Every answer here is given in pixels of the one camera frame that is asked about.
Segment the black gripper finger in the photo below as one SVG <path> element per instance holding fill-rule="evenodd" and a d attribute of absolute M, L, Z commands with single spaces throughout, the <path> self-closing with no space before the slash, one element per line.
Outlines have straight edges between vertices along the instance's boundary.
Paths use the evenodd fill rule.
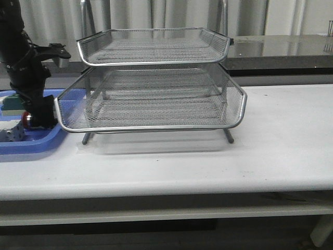
<path fill-rule="evenodd" d="M 54 96 L 38 97 L 32 101 L 32 126 L 53 128 L 56 125 L 54 116 Z"/>

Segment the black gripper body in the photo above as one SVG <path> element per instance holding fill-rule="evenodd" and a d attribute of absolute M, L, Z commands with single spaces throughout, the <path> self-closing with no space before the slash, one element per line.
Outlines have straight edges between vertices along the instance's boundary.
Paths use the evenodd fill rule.
<path fill-rule="evenodd" d="M 70 59 L 71 55 L 60 43 L 48 46 L 28 43 L 20 58 L 9 65 L 10 86 L 21 95 L 27 106 L 32 106 L 34 99 L 43 97 L 45 81 L 51 73 L 42 62 L 55 57 Z"/>

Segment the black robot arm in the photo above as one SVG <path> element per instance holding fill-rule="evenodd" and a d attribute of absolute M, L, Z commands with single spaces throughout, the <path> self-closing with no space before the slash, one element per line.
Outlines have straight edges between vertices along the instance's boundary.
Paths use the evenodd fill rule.
<path fill-rule="evenodd" d="M 31 115 L 30 126 L 50 129 L 57 124 L 54 97 L 43 95 L 51 73 L 42 62 L 52 59 L 60 66 L 70 57 L 62 44 L 34 44 L 24 30 L 19 1 L 1 1 L 1 64 L 9 75 L 11 88 Z"/>

